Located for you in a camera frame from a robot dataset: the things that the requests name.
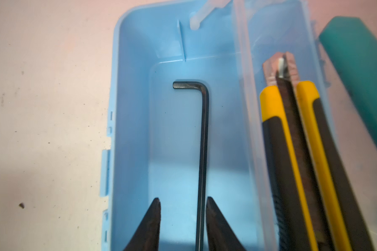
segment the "white table surface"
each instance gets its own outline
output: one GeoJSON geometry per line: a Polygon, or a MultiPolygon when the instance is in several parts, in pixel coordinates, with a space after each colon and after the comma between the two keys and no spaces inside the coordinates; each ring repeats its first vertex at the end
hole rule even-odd
{"type": "MultiPolygon", "coordinates": [[[[0,251],[100,250],[113,28],[154,2],[0,0],[0,251]]],[[[318,34],[345,15],[377,36],[377,0],[308,2],[318,34]]],[[[377,148],[325,69],[340,153],[377,248],[377,148]]]]}

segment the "green object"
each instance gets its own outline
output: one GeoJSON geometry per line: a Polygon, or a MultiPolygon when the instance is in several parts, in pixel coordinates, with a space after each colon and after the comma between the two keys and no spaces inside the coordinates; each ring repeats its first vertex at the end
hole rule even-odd
{"type": "Polygon", "coordinates": [[[377,146],[377,38],[355,17],[334,17],[320,41],[377,146]]]}

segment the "blue plastic box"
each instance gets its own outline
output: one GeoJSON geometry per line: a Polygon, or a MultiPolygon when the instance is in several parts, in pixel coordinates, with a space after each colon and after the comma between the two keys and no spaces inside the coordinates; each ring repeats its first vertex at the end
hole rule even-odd
{"type": "Polygon", "coordinates": [[[116,24],[112,146],[102,153],[101,196],[109,196],[103,251],[124,249],[155,197],[161,201],[159,250],[194,250],[201,93],[172,87],[188,79],[209,90],[207,196],[248,251],[276,249],[260,138],[262,63],[277,51],[293,53],[301,79],[316,83],[332,120],[305,4],[260,1],[234,0],[196,31],[189,17],[205,1],[134,8],[116,24]]]}

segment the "clear plastic edge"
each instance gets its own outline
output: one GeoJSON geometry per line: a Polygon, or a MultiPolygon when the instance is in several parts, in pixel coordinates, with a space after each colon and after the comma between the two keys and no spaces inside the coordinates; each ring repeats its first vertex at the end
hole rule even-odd
{"type": "Polygon", "coordinates": [[[271,186],[266,165],[264,138],[262,134],[261,116],[258,95],[254,80],[250,40],[247,27],[244,0],[233,0],[233,25],[236,28],[235,47],[237,55],[238,75],[240,77],[241,96],[243,99],[244,118],[248,134],[250,173],[253,178],[255,202],[259,205],[258,220],[261,220],[261,231],[257,236],[264,250],[277,251],[274,226],[274,208],[271,186]]]}

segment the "allen wrench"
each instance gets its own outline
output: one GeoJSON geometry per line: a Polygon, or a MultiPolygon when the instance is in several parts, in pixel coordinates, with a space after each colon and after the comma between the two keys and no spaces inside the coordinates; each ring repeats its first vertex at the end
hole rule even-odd
{"type": "Polygon", "coordinates": [[[200,82],[175,81],[173,89],[194,89],[203,95],[201,116],[201,144],[200,168],[198,177],[197,227],[195,236],[195,251],[202,251],[204,245],[204,217],[205,217],[205,182],[207,177],[207,142],[208,142],[208,111],[209,95],[207,87],[200,82]]]}

